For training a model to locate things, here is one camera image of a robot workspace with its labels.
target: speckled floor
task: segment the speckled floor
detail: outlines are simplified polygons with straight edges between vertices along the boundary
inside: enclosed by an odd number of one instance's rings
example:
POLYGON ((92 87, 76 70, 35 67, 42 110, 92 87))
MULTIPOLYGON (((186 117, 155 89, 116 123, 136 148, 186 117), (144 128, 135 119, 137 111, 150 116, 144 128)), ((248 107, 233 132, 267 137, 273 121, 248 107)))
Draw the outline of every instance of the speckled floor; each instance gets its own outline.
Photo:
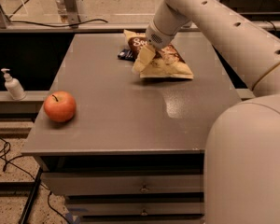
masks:
MULTIPOLYGON (((61 22, 57 13, 54 0, 29 0, 21 7, 26 0, 0 0, 5 12, 10 16, 13 11, 16 14, 12 20, 36 21, 36 22, 61 22)), ((149 22, 161 0, 84 0, 85 8, 89 19, 106 19, 109 22, 149 22)), ((21 154, 25 138, 28 135, 33 123, 28 121, 6 122, 0 120, 0 137, 10 143, 11 149, 7 154, 10 160, 21 154)), ((0 150, 5 142, 0 139, 0 150)), ((13 161, 14 164, 36 176, 38 165, 31 157, 23 157, 13 161)), ((31 182, 33 179, 19 168, 9 164, 3 171, 5 162, 0 159, 0 182, 31 182)), ((39 188, 37 197, 33 204, 29 224, 58 224, 66 221, 51 210, 48 206, 49 191, 43 187, 39 188)), ((0 197, 0 224, 19 223, 22 210, 27 197, 0 197)), ((76 217, 71 217, 64 206, 64 198, 60 196, 49 197, 49 203, 64 217, 72 218, 78 224, 76 217)))
MULTIPOLYGON (((0 151, 4 148, 6 142, 10 143, 10 151, 6 155, 6 159, 10 160, 21 154, 21 148, 24 145, 23 138, 29 128, 33 125, 31 121, 16 121, 6 122, 0 121, 0 151)), ((14 160, 12 163, 27 171, 33 177, 36 177, 38 172, 38 164, 32 157, 21 157, 14 160)), ((4 171, 5 161, 0 159, 0 182, 32 182, 34 181, 23 170, 12 164, 8 164, 4 171)), ((0 224, 16 224, 21 219, 21 214, 27 201, 28 192, 20 193, 20 195, 2 195, 0 196, 0 224)), ((27 223, 66 223, 56 212, 48 206, 49 191, 40 186, 33 208, 27 223)), ((65 208, 64 198, 51 195, 49 197, 50 205, 59 211, 64 216, 70 217, 65 208)))

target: pump bottle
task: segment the pump bottle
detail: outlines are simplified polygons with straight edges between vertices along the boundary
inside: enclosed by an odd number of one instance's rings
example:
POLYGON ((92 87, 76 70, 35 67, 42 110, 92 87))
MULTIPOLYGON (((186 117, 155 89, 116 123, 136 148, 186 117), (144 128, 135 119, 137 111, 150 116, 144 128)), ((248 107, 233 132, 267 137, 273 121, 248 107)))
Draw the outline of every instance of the pump bottle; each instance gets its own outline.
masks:
POLYGON ((24 91, 24 88, 21 86, 20 82, 13 78, 9 73, 9 69, 3 68, 1 71, 4 73, 4 78, 6 80, 5 86, 7 90, 9 91, 11 97, 14 100, 21 100, 25 98, 26 93, 24 91))

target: snack bag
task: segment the snack bag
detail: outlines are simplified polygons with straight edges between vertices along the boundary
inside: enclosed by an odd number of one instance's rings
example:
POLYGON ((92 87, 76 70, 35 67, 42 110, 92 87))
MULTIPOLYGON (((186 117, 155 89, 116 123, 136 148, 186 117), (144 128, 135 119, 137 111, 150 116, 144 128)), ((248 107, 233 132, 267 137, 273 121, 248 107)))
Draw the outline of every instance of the snack bag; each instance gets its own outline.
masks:
POLYGON ((148 44, 146 35, 124 30, 135 58, 133 72, 140 77, 175 77, 193 79, 194 75, 172 44, 161 50, 148 44))

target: red apple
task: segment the red apple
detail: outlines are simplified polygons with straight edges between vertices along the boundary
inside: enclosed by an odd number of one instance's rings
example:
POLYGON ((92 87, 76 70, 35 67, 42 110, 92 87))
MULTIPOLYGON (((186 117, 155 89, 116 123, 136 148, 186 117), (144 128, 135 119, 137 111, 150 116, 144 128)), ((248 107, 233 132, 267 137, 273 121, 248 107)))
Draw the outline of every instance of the red apple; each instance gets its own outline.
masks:
POLYGON ((66 91, 56 91, 49 95, 44 102, 47 116, 56 122, 67 122, 76 113, 76 100, 66 91))

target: cabinet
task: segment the cabinet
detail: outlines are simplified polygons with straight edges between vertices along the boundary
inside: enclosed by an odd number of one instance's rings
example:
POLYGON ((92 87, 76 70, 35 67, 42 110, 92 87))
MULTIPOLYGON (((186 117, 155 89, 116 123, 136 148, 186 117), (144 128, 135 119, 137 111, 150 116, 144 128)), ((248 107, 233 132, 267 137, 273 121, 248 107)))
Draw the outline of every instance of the cabinet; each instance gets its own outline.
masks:
POLYGON ((203 223, 206 138, 240 98, 201 33, 174 45, 193 80, 140 79, 117 59, 123 34, 75 35, 50 91, 71 92, 77 113, 58 124, 41 108, 22 154, 82 223, 203 223))

